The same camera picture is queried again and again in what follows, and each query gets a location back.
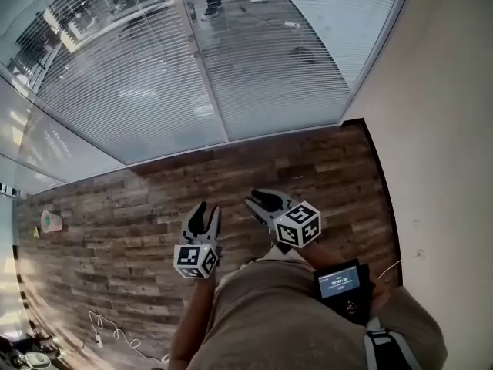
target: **white wall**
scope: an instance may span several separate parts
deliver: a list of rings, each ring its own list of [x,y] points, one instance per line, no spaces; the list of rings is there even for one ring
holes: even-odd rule
[[[493,0],[408,0],[344,118],[359,117],[389,186],[404,285],[440,323],[446,368],[490,368]]]

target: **floor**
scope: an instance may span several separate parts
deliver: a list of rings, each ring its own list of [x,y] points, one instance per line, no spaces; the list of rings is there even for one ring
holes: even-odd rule
[[[396,261],[389,205],[364,130],[317,129],[147,163],[20,202],[18,272],[30,317],[61,338],[73,368],[164,368],[116,341],[107,323],[98,348],[88,311],[141,338],[146,355],[163,357],[191,287],[173,270],[182,217],[201,200],[222,207],[224,275],[270,246],[243,205],[254,187],[309,201],[322,213],[324,244],[359,257],[375,274]],[[35,239],[44,209],[60,214],[64,229]],[[397,268],[384,281],[397,286]]]

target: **shoe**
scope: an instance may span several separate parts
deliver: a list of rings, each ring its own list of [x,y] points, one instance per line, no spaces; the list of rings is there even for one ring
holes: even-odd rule
[[[206,12],[204,13],[204,15],[202,15],[201,20],[209,21],[211,18],[213,18],[214,16],[217,16],[218,14],[219,14],[219,12],[218,12],[217,8],[208,8],[206,10]]]

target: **power cord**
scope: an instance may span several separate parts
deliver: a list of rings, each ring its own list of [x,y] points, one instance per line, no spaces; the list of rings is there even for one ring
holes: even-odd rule
[[[92,322],[92,316],[91,314],[95,315],[98,319],[98,328],[102,329],[102,320],[104,319],[106,322],[112,324],[115,327],[115,331],[113,332],[113,337],[118,340],[119,339],[119,333],[122,333],[123,338],[125,339],[126,343],[129,345],[130,348],[133,348],[135,351],[139,353],[140,356],[142,356],[144,359],[150,359],[159,363],[168,363],[169,362],[169,354],[164,355],[161,359],[154,358],[152,356],[145,356],[141,351],[137,349],[137,347],[140,346],[141,341],[140,338],[134,338],[132,341],[129,341],[128,338],[125,336],[125,332],[120,329],[115,322],[110,321],[108,318],[103,317],[102,315],[97,315],[93,311],[88,311],[89,314],[89,319],[91,320],[91,326],[92,330],[94,330],[96,341],[98,343],[99,347],[102,347],[102,342],[101,342],[101,336],[99,336],[98,331],[94,327],[94,323]]]
[[[380,274],[377,279],[380,280],[384,276],[385,273],[387,273],[391,268],[393,268],[394,266],[397,266],[401,262],[402,262],[402,259],[399,259],[397,262],[392,264],[387,270],[385,270],[382,274]]]

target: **beige shirt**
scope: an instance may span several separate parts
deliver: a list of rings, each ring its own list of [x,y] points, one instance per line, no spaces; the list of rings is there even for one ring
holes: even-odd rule
[[[423,370],[447,356],[435,320],[404,288],[379,313],[402,334]],[[216,293],[210,325],[189,369],[365,369],[366,328],[314,298],[313,275],[300,263],[262,261],[235,274]]]

